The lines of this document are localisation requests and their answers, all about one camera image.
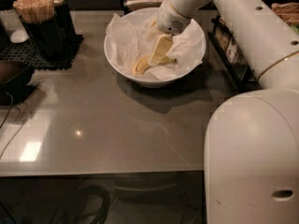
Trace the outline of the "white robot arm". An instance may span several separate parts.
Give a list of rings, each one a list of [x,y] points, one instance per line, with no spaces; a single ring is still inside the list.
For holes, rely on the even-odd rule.
[[[207,125],[206,222],[299,224],[299,36],[262,0],[164,0],[159,30],[183,32],[208,1],[260,88],[224,102]]]

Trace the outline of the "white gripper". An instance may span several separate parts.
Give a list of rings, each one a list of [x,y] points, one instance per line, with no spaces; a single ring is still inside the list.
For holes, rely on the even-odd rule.
[[[158,30],[161,32],[180,35],[190,22],[190,18],[180,15],[168,0],[164,0],[157,11],[157,16],[150,22],[149,28],[157,25]],[[171,35],[159,36],[155,48],[149,57],[149,66],[173,62],[171,58],[166,56],[166,53],[173,46]]]

